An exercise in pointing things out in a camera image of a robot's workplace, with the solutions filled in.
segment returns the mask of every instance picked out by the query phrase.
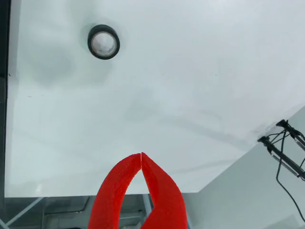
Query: gray floor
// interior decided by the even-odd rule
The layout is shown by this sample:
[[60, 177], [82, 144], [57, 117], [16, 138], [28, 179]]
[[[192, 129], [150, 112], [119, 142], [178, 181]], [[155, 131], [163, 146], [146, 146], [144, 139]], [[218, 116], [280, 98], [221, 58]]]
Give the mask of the gray floor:
[[[94, 199], [95, 197], [45, 198], [10, 225], [10, 229], [85, 229]], [[7, 198], [3, 221], [13, 218], [34, 200], [35, 198]], [[143, 222], [145, 216], [142, 195], [126, 195], [119, 227], [136, 225]]]

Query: white table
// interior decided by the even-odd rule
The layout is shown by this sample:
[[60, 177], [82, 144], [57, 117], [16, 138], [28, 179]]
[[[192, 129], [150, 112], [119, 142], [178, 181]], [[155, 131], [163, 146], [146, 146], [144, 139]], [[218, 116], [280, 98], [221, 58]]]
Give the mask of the white table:
[[[6, 197], [95, 195], [146, 152], [198, 192], [305, 102], [305, 2], [14, 0]], [[92, 26], [121, 41], [103, 61]], [[139, 173], [127, 194], [147, 193]]]

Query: wire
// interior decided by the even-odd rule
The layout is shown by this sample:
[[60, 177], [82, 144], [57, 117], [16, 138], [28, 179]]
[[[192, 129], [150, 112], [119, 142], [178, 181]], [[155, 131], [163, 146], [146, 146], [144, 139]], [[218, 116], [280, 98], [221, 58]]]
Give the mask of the wire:
[[283, 130], [282, 132], [280, 132], [280, 133], [277, 133], [277, 134], [270, 134], [270, 135], [268, 135], [267, 137], [270, 137], [270, 136], [273, 136], [273, 135], [276, 135], [272, 140], [271, 140], [271, 142], [273, 142], [274, 140], [276, 140], [277, 139], [277, 137], [279, 137], [279, 135], [281, 135], [282, 133], [284, 133], [284, 131], [285, 130]]
[[305, 158], [303, 159], [303, 161], [302, 161], [300, 167], [302, 167], [302, 165], [304, 164], [304, 162], [305, 162]]
[[[284, 149], [284, 141], [285, 141], [285, 138], [283, 137], [283, 140], [282, 140], [282, 146], [281, 146], [281, 154], [283, 153], [283, 149]], [[288, 190], [282, 185], [282, 183], [279, 181], [278, 177], [279, 177], [279, 174], [280, 174], [280, 170], [281, 170], [281, 165], [282, 165], [282, 158], [280, 159], [280, 163], [278, 165], [278, 169], [277, 169], [277, 173], [276, 173], [276, 181], [278, 182], [278, 184], [285, 190], [285, 192], [289, 195], [289, 197], [291, 198], [291, 200], [294, 202], [299, 214], [300, 214], [300, 217], [302, 218], [303, 222], [305, 222], [305, 219], [303, 217], [303, 214], [298, 206], [298, 204], [296, 203], [295, 199], [292, 197], [292, 195], [288, 192]]]
[[282, 137], [281, 139], [278, 139], [277, 141], [272, 142], [272, 144], [275, 144], [275, 143], [277, 143], [277, 142], [279, 142], [279, 141], [283, 140], [284, 138], [288, 137], [289, 135], [290, 135], [290, 134], [285, 135], [285, 136], [284, 136], [284, 137]]

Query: black electrical tape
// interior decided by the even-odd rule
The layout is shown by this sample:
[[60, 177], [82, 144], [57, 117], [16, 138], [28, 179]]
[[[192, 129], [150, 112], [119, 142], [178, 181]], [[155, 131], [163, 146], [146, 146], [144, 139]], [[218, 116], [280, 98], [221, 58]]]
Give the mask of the black electrical tape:
[[[92, 40], [93, 40], [94, 36], [97, 35], [100, 32], [106, 32], [114, 38], [114, 41], [115, 41], [116, 44], [114, 44], [112, 49], [115, 48], [116, 50], [111, 55], [105, 55], [105, 56], [99, 55], [98, 53], [96, 53], [94, 51], [94, 49], [92, 47]], [[93, 56], [95, 56], [96, 58], [99, 58], [99, 59], [102, 59], [102, 60], [109, 60], [109, 59], [115, 57], [116, 54], [118, 54], [118, 52], [120, 50], [120, 40], [119, 40], [119, 37], [116, 34], [115, 30], [113, 28], [111, 28], [110, 26], [108, 26], [108, 25], [97, 25], [97, 26], [94, 26], [89, 32], [88, 48], [89, 48], [91, 54]]]

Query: roll of tape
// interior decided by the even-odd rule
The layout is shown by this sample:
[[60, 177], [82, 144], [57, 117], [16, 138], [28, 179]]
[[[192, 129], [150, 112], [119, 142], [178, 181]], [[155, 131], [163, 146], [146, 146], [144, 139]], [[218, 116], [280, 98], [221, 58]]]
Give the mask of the roll of tape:
[[96, 58], [109, 60], [118, 54], [120, 40], [115, 30], [110, 26], [97, 25], [89, 32], [88, 48]]

